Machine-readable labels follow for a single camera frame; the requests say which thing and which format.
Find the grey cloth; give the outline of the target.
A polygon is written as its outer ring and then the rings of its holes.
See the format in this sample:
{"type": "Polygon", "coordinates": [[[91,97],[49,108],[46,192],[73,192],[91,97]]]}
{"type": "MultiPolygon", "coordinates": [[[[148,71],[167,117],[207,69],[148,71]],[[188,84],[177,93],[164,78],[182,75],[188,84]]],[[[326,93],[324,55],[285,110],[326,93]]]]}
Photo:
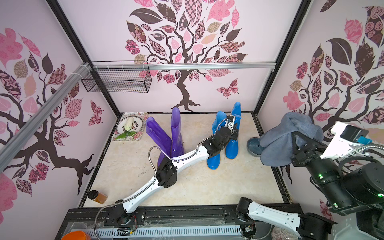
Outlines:
{"type": "Polygon", "coordinates": [[[282,167],[291,163],[292,133],[296,131],[319,142],[324,139],[322,128],[313,124],[309,116],[295,112],[286,113],[277,127],[267,131],[260,138],[260,146],[263,148],[261,153],[263,165],[282,167]]]}

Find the purple boot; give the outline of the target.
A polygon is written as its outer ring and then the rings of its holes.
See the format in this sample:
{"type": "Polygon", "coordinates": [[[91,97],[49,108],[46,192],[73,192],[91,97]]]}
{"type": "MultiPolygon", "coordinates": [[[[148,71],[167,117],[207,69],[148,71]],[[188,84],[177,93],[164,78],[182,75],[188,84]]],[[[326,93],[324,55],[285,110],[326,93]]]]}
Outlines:
{"type": "Polygon", "coordinates": [[[167,156],[171,156],[172,140],[153,117],[146,121],[146,133],[167,156]]]}
{"type": "Polygon", "coordinates": [[[178,157],[185,154],[183,139],[182,139],[182,120],[179,108],[172,109],[171,116],[171,134],[172,134],[172,157],[178,157]]]}

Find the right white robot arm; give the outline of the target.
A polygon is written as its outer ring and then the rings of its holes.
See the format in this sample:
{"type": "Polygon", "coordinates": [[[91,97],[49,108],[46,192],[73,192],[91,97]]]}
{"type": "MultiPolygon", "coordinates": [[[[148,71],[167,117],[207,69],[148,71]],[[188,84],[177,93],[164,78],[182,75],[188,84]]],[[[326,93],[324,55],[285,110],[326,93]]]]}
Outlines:
{"type": "Polygon", "coordinates": [[[241,198],[236,212],[243,221],[269,223],[302,240],[381,240],[384,237],[384,165],[367,154],[380,149],[368,131],[346,126],[333,131],[329,145],[299,132],[292,133],[292,164],[310,173],[310,182],[326,197],[337,223],[314,213],[294,214],[241,198]]]}

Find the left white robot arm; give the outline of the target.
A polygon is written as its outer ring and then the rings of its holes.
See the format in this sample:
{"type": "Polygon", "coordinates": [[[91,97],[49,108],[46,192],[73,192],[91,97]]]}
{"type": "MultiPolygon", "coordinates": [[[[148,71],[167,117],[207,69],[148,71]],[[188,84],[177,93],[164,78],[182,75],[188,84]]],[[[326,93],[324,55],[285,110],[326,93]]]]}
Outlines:
{"type": "Polygon", "coordinates": [[[218,155],[230,140],[237,140],[238,135],[238,125],[227,124],[199,143],[196,150],[175,159],[165,157],[157,168],[155,175],[143,187],[131,196],[118,200],[116,203],[122,205],[126,213],[133,213],[151,195],[159,190],[173,186],[177,182],[178,173],[196,163],[218,155]]]}

